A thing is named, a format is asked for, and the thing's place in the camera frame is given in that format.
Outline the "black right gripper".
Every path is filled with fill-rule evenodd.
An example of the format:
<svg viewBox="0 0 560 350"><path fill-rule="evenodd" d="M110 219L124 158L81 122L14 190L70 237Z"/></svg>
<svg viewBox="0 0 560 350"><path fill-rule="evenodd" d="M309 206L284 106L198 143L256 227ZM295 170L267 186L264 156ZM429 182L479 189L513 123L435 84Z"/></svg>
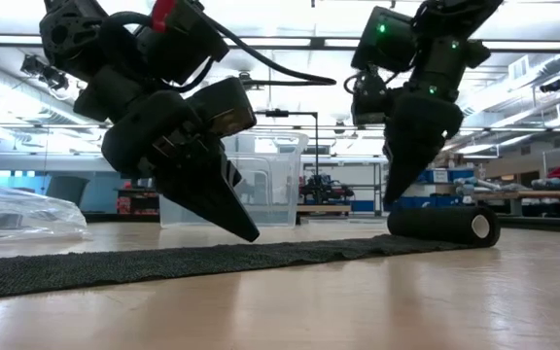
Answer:
<svg viewBox="0 0 560 350"><path fill-rule="evenodd" d="M386 204L402 196L445 142L459 132L463 119L454 102L410 92L395 98L385 128L384 150L389 160Z"/></svg>

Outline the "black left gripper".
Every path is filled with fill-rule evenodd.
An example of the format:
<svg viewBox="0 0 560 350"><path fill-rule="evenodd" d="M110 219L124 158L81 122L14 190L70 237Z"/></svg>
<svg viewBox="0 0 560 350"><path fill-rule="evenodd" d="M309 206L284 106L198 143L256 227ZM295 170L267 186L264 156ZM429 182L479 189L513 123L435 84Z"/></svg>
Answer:
<svg viewBox="0 0 560 350"><path fill-rule="evenodd" d="M185 98L105 65L89 80L74 111L113 123L101 152L115 170L155 177L165 198L253 242L260 232L236 195L242 176L221 142L222 97L221 81Z"/></svg>

